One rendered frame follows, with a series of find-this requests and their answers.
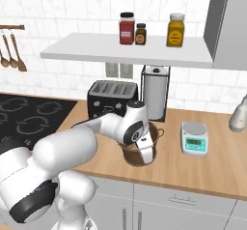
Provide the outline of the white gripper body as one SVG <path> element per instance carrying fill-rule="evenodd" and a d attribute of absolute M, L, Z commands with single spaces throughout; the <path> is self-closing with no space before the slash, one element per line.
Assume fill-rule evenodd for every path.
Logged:
<path fill-rule="evenodd" d="M 153 146 L 139 146 L 139 151 L 145 164 L 153 161 Z"/>

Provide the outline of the brown woven basket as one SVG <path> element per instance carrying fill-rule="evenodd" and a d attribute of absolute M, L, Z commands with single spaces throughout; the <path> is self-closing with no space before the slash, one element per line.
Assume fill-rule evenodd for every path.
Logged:
<path fill-rule="evenodd" d="M 158 139 L 164 134 L 164 129 L 158 129 L 153 123 L 149 123 L 150 132 L 151 132 L 151 140 L 153 142 L 152 146 L 152 159 L 148 162 L 144 162 L 143 157 L 141 155 L 141 151 L 138 149 L 135 143 L 130 145 L 121 144 L 121 148 L 123 150 L 123 157 L 127 163 L 133 166 L 141 167 L 151 164 L 156 158 L 156 144 Z"/>

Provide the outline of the grey base cabinet front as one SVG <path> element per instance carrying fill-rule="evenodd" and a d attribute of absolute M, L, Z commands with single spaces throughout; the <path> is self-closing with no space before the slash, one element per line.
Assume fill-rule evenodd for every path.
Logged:
<path fill-rule="evenodd" d="M 225 230 L 247 230 L 247 201 L 236 201 Z"/>

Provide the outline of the narrow grey drawer front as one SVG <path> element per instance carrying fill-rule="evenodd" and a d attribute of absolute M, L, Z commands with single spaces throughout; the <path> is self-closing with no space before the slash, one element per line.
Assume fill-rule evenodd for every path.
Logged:
<path fill-rule="evenodd" d="M 99 194 L 115 196 L 124 199 L 132 198 L 132 183 L 98 177 L 93 177 L 93 180 L 96 182 L 96 192 Z"/>

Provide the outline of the white kitchen scale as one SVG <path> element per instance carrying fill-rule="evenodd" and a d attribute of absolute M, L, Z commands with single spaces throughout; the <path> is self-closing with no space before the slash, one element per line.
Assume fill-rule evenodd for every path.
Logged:
<path fill-rule="evenodd" d="M 185 155 L 205 157 L 208 152 L 206 125 L 199 122 L 182 122 L 180 127 L 180 147 Z"/>

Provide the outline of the white paper towel roll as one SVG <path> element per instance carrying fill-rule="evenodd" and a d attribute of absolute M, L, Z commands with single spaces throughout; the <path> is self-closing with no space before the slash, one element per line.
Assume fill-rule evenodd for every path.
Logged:
<path fill-rule="evenodd" d="M 150 120 L 163 117 L 166 96 L 167 70 L 159 67 L 149 67 L 144 76 L 144 103 Z"/>

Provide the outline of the black toaster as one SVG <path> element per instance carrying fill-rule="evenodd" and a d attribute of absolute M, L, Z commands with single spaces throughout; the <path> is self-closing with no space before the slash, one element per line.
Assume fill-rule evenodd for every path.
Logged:
<path fill-rule="evenodd" d="M 88 116 L 98 117 L 105 111 L 123 116 L 126 104 L 138 100 L 138 85 L 134 82 L 97 80 L 87 95 Z"/>

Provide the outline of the grey cupboard door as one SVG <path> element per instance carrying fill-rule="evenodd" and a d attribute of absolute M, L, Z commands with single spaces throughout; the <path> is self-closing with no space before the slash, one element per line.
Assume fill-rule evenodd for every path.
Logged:
<path fill-rule="evenodd" d="M 226 216 L 135 201 L 133 230 L 138 230 L 140 211 L 142 230 L 224 230 L 228 221 Z"/>
<path fill-rule="evenodd" d="M 132 200 L 96 194 L 85 206 L 97 230 L 123 230 L 123 208 L 126 208 L 126 230 L 132 230 Z"/>

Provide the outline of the wide grey drawer front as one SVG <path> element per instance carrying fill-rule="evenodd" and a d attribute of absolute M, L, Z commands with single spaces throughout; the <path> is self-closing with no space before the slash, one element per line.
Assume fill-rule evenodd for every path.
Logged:
<path fill-rule="evenodd" d="M 184 205 L 169 201 L 169 197 L 174 195 L 178 198 L 187 198 L 189 196 L 191 200 L 196 201 L 197 205 Z M 234 199 L 139 184 L 134 185 L 134 199 L 154 205 L 182 208 L 220 216 L 228 216 L 235 204 Z"/>

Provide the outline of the pale grey rounded bottle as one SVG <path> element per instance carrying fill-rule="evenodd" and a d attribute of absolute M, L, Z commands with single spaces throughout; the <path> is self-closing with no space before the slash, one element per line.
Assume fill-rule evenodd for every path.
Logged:
<path fill-rule="evenodd" d="M 229 121 L 229 129 L 234 132 L 241 132 L 247 127 L 247 95 L 236 107 Z"/>

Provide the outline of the small dark spice jar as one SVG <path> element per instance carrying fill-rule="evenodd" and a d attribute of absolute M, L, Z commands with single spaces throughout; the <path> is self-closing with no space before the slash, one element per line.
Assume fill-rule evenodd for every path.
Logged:
<path fill-rule="evenodd" d="M 147 37 L 146 24 L 145 23 L 138 23 L 136 25 L 135 43 L 138 45 L 145 45 L 146 44 L 146 37 Z"/>

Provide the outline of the black hob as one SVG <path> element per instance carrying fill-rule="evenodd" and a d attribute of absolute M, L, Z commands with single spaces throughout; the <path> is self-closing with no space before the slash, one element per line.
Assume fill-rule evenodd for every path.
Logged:
<path fill-rule="evenodd" d="M 0 145 L 13 138 L 32 150 L 40 139 L 57 131 L 76 104 L 0 93 Z"/>

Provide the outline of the red spice jar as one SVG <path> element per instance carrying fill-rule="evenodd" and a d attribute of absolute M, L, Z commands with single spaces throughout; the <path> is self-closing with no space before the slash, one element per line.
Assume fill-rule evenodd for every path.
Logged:
<path fill-rule="evenodd" d="M 120 44 L 133 44 L 134 26 L 135 26 L 134 13 L 132 12 L 121 13 L 121 18 L 119 22 Z"/>

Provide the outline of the yellow spice jar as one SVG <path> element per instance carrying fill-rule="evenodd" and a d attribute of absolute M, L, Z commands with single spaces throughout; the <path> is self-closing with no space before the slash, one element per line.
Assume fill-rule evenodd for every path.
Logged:
<path fill-rule="evenodd" d="M 185 14 L 170 14 L 168 24 L 167 45 L 169 47 L 182 47 L 184 36 L 184 19 Z"/>

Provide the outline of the wooden hanging spoon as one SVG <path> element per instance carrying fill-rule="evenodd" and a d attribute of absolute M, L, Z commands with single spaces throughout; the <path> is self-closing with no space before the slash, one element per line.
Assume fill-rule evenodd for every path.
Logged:
<path fill-rule="evenodd" d="M 12 57 L 12 54 L 10 52 L 10 48 L 9 48 L 9 44 L 8 44 L 8 40 L 7 40 L 7 37 L 3 34 L 2 35 L 3 37 L 3 40 L 4 40 L 4 43 L 5 43 L 5 46 L 7 48 L 7 51 L 8 51 L 8 54 L 9 54 L 9 57 L 10 57 L 10 65 L 12 68 L 17 68 L 17 62 L 16 60 Z"/>
<path fill-rule="evenodd" d="M 17 49 L 16 39 L 15 39 L 14 34 L 11 34 L 11 39 L 12 39 L 14 50 L 15 50 L 16 57 L 17 57 L 17 68 L 18 68 L 18 70 L 20 72 L 26 72 L 27 68 L 26 68 L 24 62 L 21 60 L 21 58 L 19 56 L 19 52 L 18 52 L 18 49 Z"/>
<path fill-rule="evenodd" d="M 1 49 L 0 49 L 0 61 L 1 61 L 1 65 L 4 68 L 7 68 L 10 65 L 9 61 L 6 58 L 3 57 Z"/>

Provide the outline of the grey wall outlet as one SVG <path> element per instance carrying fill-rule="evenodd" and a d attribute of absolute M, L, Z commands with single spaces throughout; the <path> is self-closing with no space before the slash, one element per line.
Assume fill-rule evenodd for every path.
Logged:
<path fill-rule="evenodd" d="M 120 64 L 121 78 L 133 77 L 133 65 L 132 64 Z"/>
<path fill-rule="evenodd" d="M 118 77 L 119 67 L 117 63 L 106 63 L 105 72 L 107 77 Z"/>

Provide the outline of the white wall shelf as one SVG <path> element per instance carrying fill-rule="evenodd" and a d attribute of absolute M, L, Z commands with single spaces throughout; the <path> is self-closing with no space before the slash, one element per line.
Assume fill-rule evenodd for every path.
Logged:
<path fill-rule="evenodd" d="M 211 69 L 203 38 L 185 37 L 182 47 L 167 47 L 166 38 L 149 36 L 145 45 L 120 44 L 114 34 L 71 33 L 41 52 L 42 59 Z"/>

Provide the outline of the grey wall cabinet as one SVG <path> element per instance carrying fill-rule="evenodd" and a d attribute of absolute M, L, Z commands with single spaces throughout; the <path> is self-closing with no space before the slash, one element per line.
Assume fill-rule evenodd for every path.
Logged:
<path fill-rule="evenodd" d="M 247 0 L 210 0 L 204 40 L 215 69 L 247 71 Z"/>

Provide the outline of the wooden tool rail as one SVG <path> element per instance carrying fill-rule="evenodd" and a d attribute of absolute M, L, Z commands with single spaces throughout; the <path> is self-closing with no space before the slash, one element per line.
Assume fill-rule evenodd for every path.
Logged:
<path fill-rule="evenodd" d="M 0 29 L 25 30 L 25 26 L 24 25 L 0 25 Z"/>

